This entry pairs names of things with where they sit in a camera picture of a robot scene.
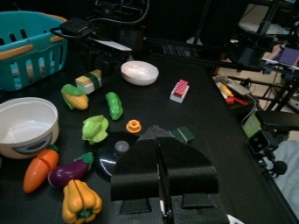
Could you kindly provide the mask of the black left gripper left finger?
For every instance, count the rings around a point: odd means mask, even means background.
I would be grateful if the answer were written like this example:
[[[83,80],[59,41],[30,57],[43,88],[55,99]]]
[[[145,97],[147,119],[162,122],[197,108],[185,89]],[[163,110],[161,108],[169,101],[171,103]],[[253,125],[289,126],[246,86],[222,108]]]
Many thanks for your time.
[[[155,140],[161,127],[146,133],[117,161],[111,179],[111,202],[121,214],[161,214],[159,171]]]

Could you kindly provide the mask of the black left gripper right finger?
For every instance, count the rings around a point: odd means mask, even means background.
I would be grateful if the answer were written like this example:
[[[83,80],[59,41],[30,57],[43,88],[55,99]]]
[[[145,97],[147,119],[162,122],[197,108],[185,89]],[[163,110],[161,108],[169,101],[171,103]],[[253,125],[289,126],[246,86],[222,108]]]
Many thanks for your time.
[[[209,216],[218,208],[217,169],[205,155],[155,127],[155,157],[165,217]]]

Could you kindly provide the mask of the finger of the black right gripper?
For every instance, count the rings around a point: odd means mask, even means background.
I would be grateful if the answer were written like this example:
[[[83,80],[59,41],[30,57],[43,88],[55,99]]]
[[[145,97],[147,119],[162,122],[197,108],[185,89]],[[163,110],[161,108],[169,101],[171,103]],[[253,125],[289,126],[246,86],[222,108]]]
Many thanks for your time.
[[[119,61],[117,59],[103,59],[102,61],[102,73],[103,77],[107,78],[113,75],[119,65]]]
[[[97,54],[86,53],[83,55],[83,64],[89,72],[97,69],[97,59],[98,59]]]

